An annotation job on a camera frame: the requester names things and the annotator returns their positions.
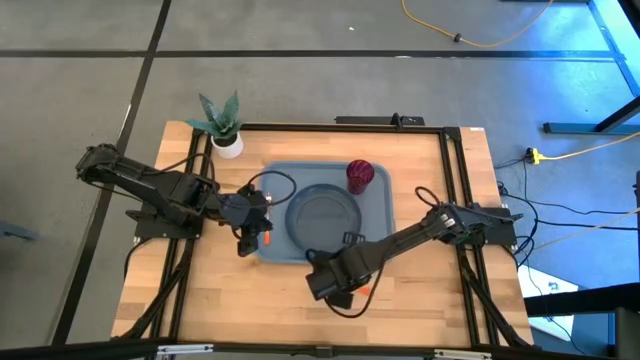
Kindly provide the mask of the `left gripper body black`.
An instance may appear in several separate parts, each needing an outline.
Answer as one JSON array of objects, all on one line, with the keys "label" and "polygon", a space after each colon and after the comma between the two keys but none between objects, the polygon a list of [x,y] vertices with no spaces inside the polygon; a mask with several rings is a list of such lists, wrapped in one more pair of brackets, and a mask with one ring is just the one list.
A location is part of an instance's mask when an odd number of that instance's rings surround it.
[{"label": "left gripper body black", "polygon": [[240,237],[256,237],[258,231],[253,225],[250,215],[253,204],[251,197],[256,195],[255,186],[246,184],[236,193],[223,193],[219,195],[221,219],[220,226],[230,226],[233,231],[239,230]]}]

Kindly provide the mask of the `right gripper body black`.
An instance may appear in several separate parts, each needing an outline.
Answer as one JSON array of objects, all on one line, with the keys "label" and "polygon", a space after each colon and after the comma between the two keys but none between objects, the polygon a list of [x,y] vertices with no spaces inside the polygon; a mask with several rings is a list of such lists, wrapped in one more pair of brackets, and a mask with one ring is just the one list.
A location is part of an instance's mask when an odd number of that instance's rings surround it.
[{"label": "right gripper body black", "polygon": [[312,272],[306,276],[315,300],[348,293],[364,286],[380,270],[388,251],[380,244],[356,244],[336,253],[306,251]]}]

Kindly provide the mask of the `orange-handled metal spoon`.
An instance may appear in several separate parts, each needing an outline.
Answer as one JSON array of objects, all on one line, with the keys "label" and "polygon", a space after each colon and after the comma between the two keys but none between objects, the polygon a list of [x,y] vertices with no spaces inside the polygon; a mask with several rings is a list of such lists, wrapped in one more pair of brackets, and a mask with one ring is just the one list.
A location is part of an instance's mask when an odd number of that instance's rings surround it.
[{"label": "orange-handled metal spoon", "polygon": [[[272,196],[270,193],[266,193],[265,195],[265,199],[267,202],[267,207],[266,207],[266,213],[265,213],[265,218],[270,222],[270,206],[272,203]],[[271,244],[271,229],[265,231],[264,233],[264,244],[265,246],[269,246]]]}]

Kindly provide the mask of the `dark blue round plate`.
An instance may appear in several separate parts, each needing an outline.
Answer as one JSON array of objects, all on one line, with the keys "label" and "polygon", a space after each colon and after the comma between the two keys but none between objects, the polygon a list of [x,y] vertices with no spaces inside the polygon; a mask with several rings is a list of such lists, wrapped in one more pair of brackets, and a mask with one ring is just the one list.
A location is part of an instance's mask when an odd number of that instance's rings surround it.
[{"label": "dark blue round plate", "polygon": [[285,228],[302,251],[335,253],[345,243],[346,232],[359,233],[362,215],[354,197],[331,184],[315,184],[300,190],[285,212]]}]

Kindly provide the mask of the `red purple patterned cup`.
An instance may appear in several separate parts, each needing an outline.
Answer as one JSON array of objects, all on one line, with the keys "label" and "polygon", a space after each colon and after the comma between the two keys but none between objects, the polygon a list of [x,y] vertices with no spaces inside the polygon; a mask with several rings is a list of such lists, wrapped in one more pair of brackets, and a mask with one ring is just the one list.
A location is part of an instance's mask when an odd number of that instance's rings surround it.
[{"label": "red purple patterned cup", "polygon": [[362,194],[375,176],[375,170],[368,161],[358,159],[346,168],[347,190],[354,195]]}]

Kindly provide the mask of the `light blue plastic tray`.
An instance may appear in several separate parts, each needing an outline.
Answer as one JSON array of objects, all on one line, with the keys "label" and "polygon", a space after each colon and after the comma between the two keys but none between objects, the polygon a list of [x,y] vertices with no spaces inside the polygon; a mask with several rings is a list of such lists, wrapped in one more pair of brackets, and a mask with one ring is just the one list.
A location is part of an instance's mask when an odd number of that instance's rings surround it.
[{"label": "light blue plastic tray", "polygon": [[285,212],[291,199],[302,189],[315,184],[331,184],[350,193],[360,207],[362,226],[358,234],[377,241],[395,232],[391,179],[386,169],[374,166],[375,176],[366,190],[353,195],[347,190],[345,162],[273,162],[260,180],[259,188],[280,203],[270,208],[271,244],[265,246],[264,233],[259,236],[257,256],[266,262],[302,264],[302,252],[289,238]]}]

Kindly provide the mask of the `snake plant in white pot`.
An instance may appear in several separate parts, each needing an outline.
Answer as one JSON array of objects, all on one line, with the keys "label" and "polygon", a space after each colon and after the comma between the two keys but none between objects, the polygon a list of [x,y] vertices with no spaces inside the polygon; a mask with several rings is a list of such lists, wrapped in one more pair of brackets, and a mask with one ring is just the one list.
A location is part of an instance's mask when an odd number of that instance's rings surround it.
[{"label": "snake plant in white pot", "polygon": [[185,123],[208,134],[220,157],[232,159],[239,156],[244,143],[240,134],[242,122],[238,119],[240,103],[237,92],[226,100],[222,108],[202,93],[198,98],[206,119],[188,119]]}]

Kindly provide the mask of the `white paper sheet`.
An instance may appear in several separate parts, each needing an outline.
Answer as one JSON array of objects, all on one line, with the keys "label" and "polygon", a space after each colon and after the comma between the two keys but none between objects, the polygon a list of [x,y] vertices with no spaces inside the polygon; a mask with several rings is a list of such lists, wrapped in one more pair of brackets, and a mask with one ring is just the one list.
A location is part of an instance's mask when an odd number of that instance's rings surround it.
[{"label": "white paper sheet", "polygon": [[[524,298],[539,295],[577,292],[579,286],[545,272],[522,265],[518,269],[518,280]],[[574,316],[528,317],[529,325],[536,330],[569,342]]]}]

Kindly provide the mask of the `black rig crossbeam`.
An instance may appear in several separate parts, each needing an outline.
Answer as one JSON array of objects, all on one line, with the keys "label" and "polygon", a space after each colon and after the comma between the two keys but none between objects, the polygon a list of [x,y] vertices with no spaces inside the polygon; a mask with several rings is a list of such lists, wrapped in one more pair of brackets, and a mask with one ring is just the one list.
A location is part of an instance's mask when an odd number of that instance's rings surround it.
[{"label": "black rig crossbeam", "polygon": [[[213,344],[211,353],[257,353],[286,354],[291,356],[313,356],[317,345],[254,344],[233,342],[176,343],[169,338],[115,339],[105,342],[89,342],[63,345],[47,345],[0,350],[0,360],[130,360],[155,356],[161,345]],[[475,345],[467,348],[436,347],[389,347],[331,345],[335,356],[407,356],[431,360],[435,349],[454,349],[486,352],[493,360],[640,360],[640,355],[590,356],[545,351],[536,346],[507,347],[497,345]]]}]

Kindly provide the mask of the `office chair base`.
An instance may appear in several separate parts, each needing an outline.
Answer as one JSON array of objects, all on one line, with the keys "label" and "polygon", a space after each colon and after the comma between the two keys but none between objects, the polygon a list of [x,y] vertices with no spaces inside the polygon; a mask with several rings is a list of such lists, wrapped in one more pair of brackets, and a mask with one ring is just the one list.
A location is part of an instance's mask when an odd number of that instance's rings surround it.
[{"label": "office chair base", "polygon": [[24,240],[37,240],[39,234],[24,227],[0,220],[0,237],[17,237]]}]

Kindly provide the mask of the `black beam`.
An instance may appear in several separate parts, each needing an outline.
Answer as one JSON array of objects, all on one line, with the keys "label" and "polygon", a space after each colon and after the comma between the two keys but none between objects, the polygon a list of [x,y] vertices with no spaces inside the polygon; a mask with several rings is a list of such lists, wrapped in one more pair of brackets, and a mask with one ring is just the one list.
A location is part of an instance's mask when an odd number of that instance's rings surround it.
[{"label": "black beam", "polygon": [[525,298],[530,317],[611,313],[618,308],[640,312],[640,282]]}]

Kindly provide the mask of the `black aluminium table frame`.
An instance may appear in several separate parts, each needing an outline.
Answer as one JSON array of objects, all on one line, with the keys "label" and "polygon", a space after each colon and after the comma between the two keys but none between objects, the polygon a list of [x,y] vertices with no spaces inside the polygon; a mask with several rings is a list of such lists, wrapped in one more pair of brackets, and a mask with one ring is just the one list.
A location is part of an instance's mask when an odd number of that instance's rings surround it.
[{"label": "black aluminium table frame", "polygon": [[[500,205],[485,132],[373,125],[250,124],[236,159],[217,159],[216,177],[232,190],[274,161],[362,158],[390,174],[394,221],[403,228],[426,211],[414,190],[442,199]],[[230,232],[209,222],[197,240],[177,337],[183,342],[467,348],[464,297],[454,248],[426,243],[392,260],[373,299],[357,294],[357,319],[315,301],[305,265],[270,264],[236,253]]]}]

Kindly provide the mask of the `silver corner bracket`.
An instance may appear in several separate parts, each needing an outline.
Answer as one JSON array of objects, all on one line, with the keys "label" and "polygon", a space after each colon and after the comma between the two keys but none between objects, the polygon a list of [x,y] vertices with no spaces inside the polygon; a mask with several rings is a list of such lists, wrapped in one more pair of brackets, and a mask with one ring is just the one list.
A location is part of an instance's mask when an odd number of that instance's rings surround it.
[{"label": "silver corner bracket", "polygon": [[161,345],[157,348],[157,356],[174,356],[184,354],[201,354],[211,353],[214,351],[213,344],[174,344],[174,345]]},{"label": "silver corner bracket", "polygon": [[431,360],[493,360],[492,355],[486,352],[435,349]]}]

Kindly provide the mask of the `black mounting bracket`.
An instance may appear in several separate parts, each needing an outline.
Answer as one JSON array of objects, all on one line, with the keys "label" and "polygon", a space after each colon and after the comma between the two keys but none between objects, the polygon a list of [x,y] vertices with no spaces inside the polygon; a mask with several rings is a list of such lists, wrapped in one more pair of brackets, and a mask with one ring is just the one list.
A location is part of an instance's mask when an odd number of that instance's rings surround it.
[{"label": "black mounting bracket", "polygon": [[391,125],[391,126],[424,126],[422,117],[406,116],[394,113],[391,116],[337,116],[336,124],[355,125]]}]

